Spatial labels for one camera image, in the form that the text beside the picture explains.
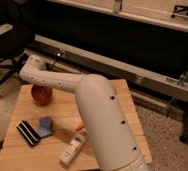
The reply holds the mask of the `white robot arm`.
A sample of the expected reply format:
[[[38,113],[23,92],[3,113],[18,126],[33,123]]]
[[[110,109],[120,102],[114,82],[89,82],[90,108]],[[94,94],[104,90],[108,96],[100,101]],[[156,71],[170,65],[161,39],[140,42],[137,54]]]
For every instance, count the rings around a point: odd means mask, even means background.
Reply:
[[[75,101],[101,171],[150,171],[116,97],[116,89],[99,74],[45,70],[31,55],[19,73],[30,83],[75,94]]]

